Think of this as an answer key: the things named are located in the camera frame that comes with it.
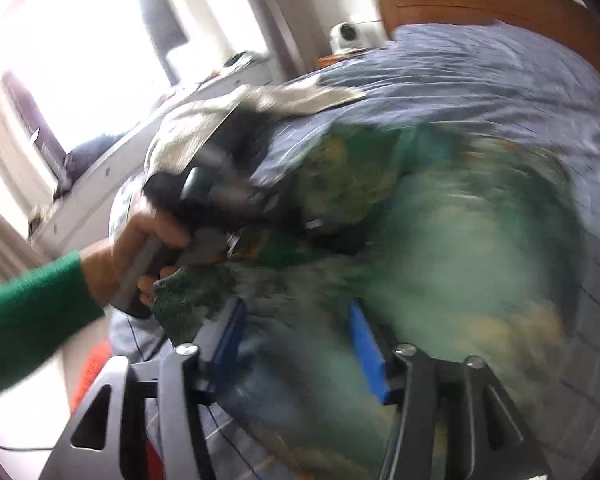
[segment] wooden nightstand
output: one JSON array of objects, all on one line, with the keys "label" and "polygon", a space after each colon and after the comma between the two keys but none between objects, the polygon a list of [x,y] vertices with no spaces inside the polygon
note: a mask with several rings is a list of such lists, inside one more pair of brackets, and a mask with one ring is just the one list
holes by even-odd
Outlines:
[{"label": "wooden nightstand", "polygon": [[365,50],[357,50],[348,54],[333,54],[332,56],[321,57],[320,59],[316,60],[315,64],[318,66],[318,68],[324,68],[326,66],[331,66],[334,63],[342,61],[343,59],[350,59],[352,57],[360,56],[365,52],[369,52],[369,50],[369,48],[366,48]]}]

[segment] green blanket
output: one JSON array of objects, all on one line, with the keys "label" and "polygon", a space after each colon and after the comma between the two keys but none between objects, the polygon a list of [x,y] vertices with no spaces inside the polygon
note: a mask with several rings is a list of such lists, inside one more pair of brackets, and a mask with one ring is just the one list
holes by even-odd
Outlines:
[{"label": "green blanket", "polygon": [[[551,153],[430,124],[333,124],[286,178],[308,240],[247,230],[229,260],[154,291],[174,344],[231,295],[246,301],[238,380],[220,399],[231,415],[314,478],[377,476],[394,410],[369,393],[347,336],[359,296],[433,357],[483,356],[535,424],[580,282],[571,183]],[[311,243],[323,236],[353,254]],[[441,478],[440,444],[434,466]]]}]

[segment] wooden headboard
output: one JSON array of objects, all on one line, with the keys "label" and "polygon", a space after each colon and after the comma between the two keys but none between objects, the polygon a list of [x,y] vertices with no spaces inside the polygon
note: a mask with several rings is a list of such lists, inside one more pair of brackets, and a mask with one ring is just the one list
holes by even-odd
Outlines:
[{"label": "wooden headboard", "polygon": [[600,26],[573,0],[378,0],[391,37],[411,23],[489,25],[494,20],[524,27],[568,46],[600,72]]}]

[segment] blue gripper pad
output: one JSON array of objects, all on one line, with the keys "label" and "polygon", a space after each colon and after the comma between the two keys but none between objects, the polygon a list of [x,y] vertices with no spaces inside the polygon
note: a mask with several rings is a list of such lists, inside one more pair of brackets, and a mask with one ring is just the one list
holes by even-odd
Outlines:
[{"label": "blue gripper pad", "polygon": [[386,361],[357,300],[349,303],[349,335],[366,382],[380,403],[388,404],[392,394],[386,374]]}]

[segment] green sleeve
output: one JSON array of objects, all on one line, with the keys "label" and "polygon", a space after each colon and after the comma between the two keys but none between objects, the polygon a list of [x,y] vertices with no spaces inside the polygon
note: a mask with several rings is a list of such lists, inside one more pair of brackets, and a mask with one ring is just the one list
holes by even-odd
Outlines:
[{"label": "green sleeve", "polygon": [[0,287],[0,391],[38,368],[103,312],[72,253]]}]

